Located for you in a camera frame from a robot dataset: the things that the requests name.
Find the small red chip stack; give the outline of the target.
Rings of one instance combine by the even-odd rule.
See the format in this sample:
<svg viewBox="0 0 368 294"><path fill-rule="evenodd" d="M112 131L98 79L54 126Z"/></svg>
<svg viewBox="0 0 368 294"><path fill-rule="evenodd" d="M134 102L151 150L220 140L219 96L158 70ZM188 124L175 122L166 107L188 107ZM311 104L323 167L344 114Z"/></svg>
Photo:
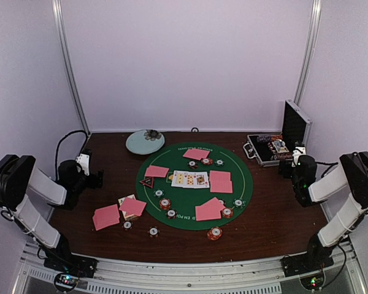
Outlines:
<svg viewBox="0 0 368 294"><path fill-rule="evenodd" d="M203 159L201 159L201 163L203 165L212 165L213 164L213 160L211 158L203 158Z"/></svg>

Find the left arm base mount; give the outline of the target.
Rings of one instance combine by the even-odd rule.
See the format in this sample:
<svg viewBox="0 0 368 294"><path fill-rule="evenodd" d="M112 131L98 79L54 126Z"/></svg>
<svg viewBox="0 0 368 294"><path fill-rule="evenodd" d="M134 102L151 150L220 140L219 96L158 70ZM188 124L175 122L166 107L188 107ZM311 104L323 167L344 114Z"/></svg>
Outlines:
<svg viewBox="0 0 368 294"><path fill-rule="evenodd" d="M46 255L45 267L71 276L94 277L98 261L95 258L74 255L64 235L60 236L56 247L48 248L41 245L41 248Z"/></svg>

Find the brown poker chip stack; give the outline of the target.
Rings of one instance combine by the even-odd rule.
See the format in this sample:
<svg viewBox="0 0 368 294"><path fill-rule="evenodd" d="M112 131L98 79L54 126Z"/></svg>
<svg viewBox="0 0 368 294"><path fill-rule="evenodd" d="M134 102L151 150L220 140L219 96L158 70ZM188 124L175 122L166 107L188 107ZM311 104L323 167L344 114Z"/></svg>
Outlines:
<svg viewBox="0 0 368 294"><path fill-rule="evenodd" d="M148 229L148 235L151 238L157 238L157 237L159 237L159 228L158 227L150 227Z"/></svg>

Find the red poker chip stack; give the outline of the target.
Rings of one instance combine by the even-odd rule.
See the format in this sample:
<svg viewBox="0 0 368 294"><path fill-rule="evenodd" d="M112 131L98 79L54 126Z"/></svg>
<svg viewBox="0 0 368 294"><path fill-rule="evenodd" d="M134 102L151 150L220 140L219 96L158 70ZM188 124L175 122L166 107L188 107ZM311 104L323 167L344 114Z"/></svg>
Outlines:
<svg viewBox="0 0 368 294"><path fill-rule="evenodd" d="M220 227L212 227L207 232L207 238L211 241L216 241L220 239L222 235L223 235L223 231Z"/></svg>

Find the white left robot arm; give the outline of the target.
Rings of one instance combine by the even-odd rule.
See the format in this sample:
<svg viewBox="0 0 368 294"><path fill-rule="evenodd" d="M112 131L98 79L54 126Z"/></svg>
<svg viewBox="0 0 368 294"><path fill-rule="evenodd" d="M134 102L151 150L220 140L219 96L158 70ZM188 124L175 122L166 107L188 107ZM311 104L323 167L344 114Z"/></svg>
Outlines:
<svg viewBox="0 0 368 294"><path fill-rule="evenodd" d="M76 160L65 160L59 165L58 180L54 181L36 167L34 156L5 155L0 160L0 208L43 247L56 249L64 237L42 217L28 192L40 196L52 207L72 210L85 189L103 185L104 172L90 173L89 163L86 154Z"/></svg>

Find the single brown chip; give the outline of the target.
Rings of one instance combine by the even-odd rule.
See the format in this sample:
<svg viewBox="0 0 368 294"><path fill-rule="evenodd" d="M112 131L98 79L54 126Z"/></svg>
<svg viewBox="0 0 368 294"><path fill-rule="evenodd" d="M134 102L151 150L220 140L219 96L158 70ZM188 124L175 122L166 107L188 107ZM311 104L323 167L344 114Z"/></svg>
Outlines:
<svg viewBox="0 0 368 294"><path fill-rule="evenodd" d="M130 229L132 229L132 226L133 226L133 224L132 224L132 222L131 222L131 221L125 221L125 222L123 223L123 229L124 229L124 230L130 230Z"/></svg>

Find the black triangular dealer button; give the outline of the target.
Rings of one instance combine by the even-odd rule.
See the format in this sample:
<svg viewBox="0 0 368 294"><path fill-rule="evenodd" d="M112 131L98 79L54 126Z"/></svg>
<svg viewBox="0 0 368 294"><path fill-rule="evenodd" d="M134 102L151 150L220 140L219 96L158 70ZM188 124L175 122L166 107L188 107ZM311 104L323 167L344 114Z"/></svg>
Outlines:
<svg viewBox="0 0 368 294"><path fill-rule="evenodd" d="M145 177L143 180L140 181L140 183L144 187L152 189L154 186L154 181L154 177Z"/></svg>

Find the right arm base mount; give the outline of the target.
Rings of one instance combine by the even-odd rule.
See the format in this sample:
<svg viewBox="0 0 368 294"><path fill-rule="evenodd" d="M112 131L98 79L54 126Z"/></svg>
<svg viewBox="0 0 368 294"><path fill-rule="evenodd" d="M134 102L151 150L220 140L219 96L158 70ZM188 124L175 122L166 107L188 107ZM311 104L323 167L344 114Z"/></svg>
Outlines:
<svg viewBox="0 0 368 294"><path fill-rule="evenodd" d="M286 277L310 273L334 264L328 252L317 254L309 251L299 255L286 255L280 262Z"/></svg>

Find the red chips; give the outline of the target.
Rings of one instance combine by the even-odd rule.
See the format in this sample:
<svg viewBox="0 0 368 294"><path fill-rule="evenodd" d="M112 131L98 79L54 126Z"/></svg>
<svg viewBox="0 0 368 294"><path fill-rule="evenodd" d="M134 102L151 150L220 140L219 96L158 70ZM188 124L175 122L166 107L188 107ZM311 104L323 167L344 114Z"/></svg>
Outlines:
<svg viewBox="0 0 368 294"><path fill-rule="evenodd" d="M171 208L171 201L168 198L162 198L159 201L159 206L162 210L169 210Z"/></svg>
<svg viewBox="0 0 368 294"><path fill-rule="evenodd" d="M224 218L230 219L233 216L233 210L231 208L225 208L221 211L221 215Z"/></svg>

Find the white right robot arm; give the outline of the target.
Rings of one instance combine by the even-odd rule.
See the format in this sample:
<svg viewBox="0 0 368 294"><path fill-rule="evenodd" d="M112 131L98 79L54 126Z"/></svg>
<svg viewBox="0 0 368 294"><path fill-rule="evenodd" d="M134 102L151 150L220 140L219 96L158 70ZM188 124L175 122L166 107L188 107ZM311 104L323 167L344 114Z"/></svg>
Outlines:
<svg viewBox="0 0 368 294"><path fill-rule="evenodd" d="M349 152L349 149L311 149L309 154L318 160L336 160L341 154ZM336 192L330 200L326 201L321 207L324 215L330 220L336 215L337 209L342 207L342 202L347 199L348 189L345 187L341 191ZM288 240L289 243L298 245L301 249L304 247L304 239L298 237L303 232L299 226L304 220L303 217L294 216L288 224L282 227L281 235ZM368 219L363 222L363 227L357 233L353 233L352 242L358 251L368 252Z"/></svg>

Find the brown chips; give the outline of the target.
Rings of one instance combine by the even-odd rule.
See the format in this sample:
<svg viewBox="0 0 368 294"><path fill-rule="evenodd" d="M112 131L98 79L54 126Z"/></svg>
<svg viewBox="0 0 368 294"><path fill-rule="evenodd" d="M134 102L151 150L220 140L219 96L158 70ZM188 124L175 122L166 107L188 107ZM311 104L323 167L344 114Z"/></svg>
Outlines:
<svg viewBox="0 0 368 294"><path fill-rule="evenodd" d="M175 219L177 217L177 211L175 209L169 209L166 212L166 216L168 219Z"/></svg>
<svg viewBox="0 0 368 294"><path fill-rule="evenodd" d="M224 205L224 206L226 205L226 202L225 202L224 200L219 199L218 201L219 201L222 205Z"/></svg>
<svg viewBox="0 0 368 294"><path fill-rule="evenodd" d="M191 169L197 169L197 168L198 168L198 164L197 164L197 162L196 162L196 161L194 161L194 160L189 161L189 162L188 162L188 166L189 166L189 168L191 168Z"/></svg>

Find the red-backed playing card deck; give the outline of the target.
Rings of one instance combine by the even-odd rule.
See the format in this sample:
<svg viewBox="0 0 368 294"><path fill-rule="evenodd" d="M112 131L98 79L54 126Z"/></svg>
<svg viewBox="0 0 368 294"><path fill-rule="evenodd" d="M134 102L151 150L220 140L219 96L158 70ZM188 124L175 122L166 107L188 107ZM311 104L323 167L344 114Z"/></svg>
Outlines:
<svg viewBox="0 0 368 294"><path fill-rule="evenodd" d="M96 209L92 220L96 231L119 224L120 213L117 204Z"/></svg>

